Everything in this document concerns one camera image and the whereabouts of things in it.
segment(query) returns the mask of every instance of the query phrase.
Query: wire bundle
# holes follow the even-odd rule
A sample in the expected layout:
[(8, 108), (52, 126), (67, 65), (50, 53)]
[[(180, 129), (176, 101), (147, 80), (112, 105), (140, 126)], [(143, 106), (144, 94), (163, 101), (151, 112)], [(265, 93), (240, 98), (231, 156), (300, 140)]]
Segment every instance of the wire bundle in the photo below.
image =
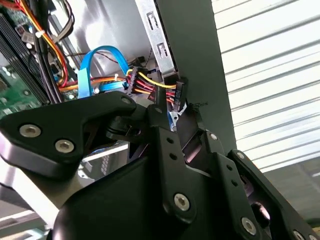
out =
[[(131, 81), (131, 75), (132, 69), (129, 69), (126, 72), (127, 80), (130, 83)], [(150, 95), (152, 91), (154, 90), (155, 86), (159, 86), (166, 89), (166, 101), (169, 103), (174, 103), (174, 97), (176, 94), (176, 85), (165, 85), (156, 81), (151, 80), (146, 75), (144, 75), (142, 72), (138, 72), (137, 78), (134, 80), (133, 85), (133, 91), (135, 93), (141, 93), (141, 94), (148, 94)]]
[[(92, 77), (91, 78), (91, 84), (98, 84), (98, 83), (108, 83), (108, 82), (115, 82), (115, 81), (125, 81), (126, 79), (123, 77), (117, 77), (115, 78), (114, 76), (100, 76), (100, 77)], [(66, 91), (71, 91), (78, 89), (78, 81), (74, 82), (69, 82), (66, 84), (65, 87), (60, 88), (61, 92), (66, 92)]]
[(59, 81), (59, 84), (61, 84), (61, 86), (64, 87), (68, 81), (68, 70), (67, 70), (67, 64), (66, 64), (65, 58), (64, 58), (61, 50), (55, 45), (53, 40), (48, 36), (46, 31), (41, 27), (41, 25), (36, 20), (35, 16), (31, 12), (31, 10), (29, 9), (26, 1), (25, 0), (16, 0), (16, 3), (19, 4), (19, 6), (21, 7), (21, 10), (23, 10), (25, 12), (25, 14), (28, 16), (30, 22), (33, 24), (33, 26), (38, 31), (37, 37), (42, 36), (44, 38), (44, 40), (47, 42), (47, 44), (52, 48), (52, 50), (56, 54), (61, 66), (62, 66), (62, 69), (63, 69), (62, 78)]
[(56, 39), (54, 40), (55, 43), (67, 38), (74, 30), (75, 25), (75, 16), (72, 12), (72, 8), (67, 0), (61, 0), (61, 4), (65, 9), (66, 14), (68, 15), (68, 21), (66, 22), (65, 26), (58, 34)]

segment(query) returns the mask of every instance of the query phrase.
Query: yellow wire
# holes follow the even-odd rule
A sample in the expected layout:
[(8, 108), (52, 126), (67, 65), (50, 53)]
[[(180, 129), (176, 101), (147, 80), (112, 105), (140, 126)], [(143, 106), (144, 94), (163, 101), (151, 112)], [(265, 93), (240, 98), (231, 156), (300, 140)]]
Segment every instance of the yellow wire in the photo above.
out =
[[(38, 32), (42, 32), (43, 29), (38, 24), (37, 20), (35, 19), (35, 17), (31, 13), (29, 8), (27, 7), (27, 4), (26, 4), (25, 0), (20, 0), (20, 5), (21, 5), (22, 9), (24, 10), (25, 14), (28, 16), (30, 22), (35, 26), (35, 28), (38, 30)], [(63, 65), (63, 61), (64, 60), (62, 58), (61, 51), (57, 48), (57, 46), (54, 44), (54, 42), (51, 40), (51, 38), (48, 36), (48, 34), (46, 32), (42, 36), (45, 39), (45, 41), (50, 45), (50, 47), (54, 50), (55, 54), (57, 55), (57, 57), (58, 57), (58, 59), (59, 59), (59, 61), (61, 63), (61, 65)], [(64, 73), (64, 71), (62, 71), (62, 78), (59, 81), (59, 83), (63, 81), (64, 76), (65, 76), (65, 73)]]
[(151, 92), (148, 92), (148, 91), (143, 91), (143, 90), (140, 90), (138, 88), (134, 88), (133, 90), (135, 90), (136, 92), (138, 93), (142, 93), (142, 94), (150, 94)]
[[(126, 72), (126, 76), (128, 76), (128, 74), (129, 74), (130, 72), (132, 72), (132, 71), (133, 71), (132, 69), (129, 69), (129, 70)], [(146, 75), (144, 75), (142, 72), (139, 72), (139, 75), (140, 75), (141, 77), (143, 77), (147, 82), (152, 83), (152, 84), (157, 85), (157, 86), (160, 86), (160, 87), (163, 87), (163, 88), (165, 88), (165, 89), (175, 89), (175, 88), (176, 88), (176, 85), (165, 85), (165, 84), (161, 84), (161, 83), (158, 83), (158, 82), (156, 82), (156, 81), (153, 81), (153, 80), (151, 80), (150, 78), (148, 78)]]

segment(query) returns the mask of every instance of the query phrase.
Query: black mechanical arm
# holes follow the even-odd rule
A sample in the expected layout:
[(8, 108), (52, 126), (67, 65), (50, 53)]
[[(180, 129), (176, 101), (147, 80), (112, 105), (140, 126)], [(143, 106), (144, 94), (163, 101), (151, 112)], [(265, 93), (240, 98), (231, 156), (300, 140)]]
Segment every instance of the black mechanical arm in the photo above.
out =
[[(54, 240), (320, 240), (243, 152), (224, 152), (197, 106), (172, 132), (165, 91), (155, 98), (143, 107), (111, 92), (4, 117), (0, 183)], [(129, 142), (127, 165), (81, 182), (82, 158), (117, 140)]]

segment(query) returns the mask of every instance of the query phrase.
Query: black connector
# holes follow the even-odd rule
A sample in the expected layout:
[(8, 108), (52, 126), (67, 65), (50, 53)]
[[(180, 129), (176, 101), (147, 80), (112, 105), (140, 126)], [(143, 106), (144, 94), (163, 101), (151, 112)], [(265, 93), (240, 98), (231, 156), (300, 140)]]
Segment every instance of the black connector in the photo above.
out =
[(188, 79), (181, 77), (176, 81), (176, 89), (174, 95), (173, 111), (180, 112), (186, 103), (187, 89), (188, 88)]

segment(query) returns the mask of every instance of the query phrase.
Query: black panel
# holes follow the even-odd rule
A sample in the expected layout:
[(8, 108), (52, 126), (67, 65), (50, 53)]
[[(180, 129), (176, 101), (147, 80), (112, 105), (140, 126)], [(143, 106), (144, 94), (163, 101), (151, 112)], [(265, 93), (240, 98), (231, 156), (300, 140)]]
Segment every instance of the black panel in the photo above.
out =
[(154, 159), (134, 161), (74, 194), (56, 218), (52, 239), (235, 239), (232, 233), (219, 231), (226, 215), (214, 182), (191, 169), (186, 176), (197, 216), (189, 226), (168, 217), (157, 164)]
[(211, 0), (156, 0), (177, 68), (188, 79), (187, 100), (202, 104), (204, 125), (226, 152), (235, 133)]
[[(127, 95), (113, 91), (7, 115), (0, 121), (0, 155), (10, 165), (45, 177), (70, 178), (81, 159), (90, 153), (90, 149), (85, 147), (88, 145), (85, 136), (98, 139), (99, 135), (107, 143), (102, 122), (106, 123), (119, 114), (130, 115), (135, 109), (136, 103)], [(55, 119), (68, 119), (72, 124), (62, 127)], [(99, 123), (96, 126), (99, 129), (97, 134), (95, 128), (86, 129), (91, 121)], [(25, 124), (38, 126), (41, 134), (37, 137), (22, 136), (19, 129)], [(67, 154), (57, 151), (55, 143), (58, 140), (71, 141), (74, 150)]]

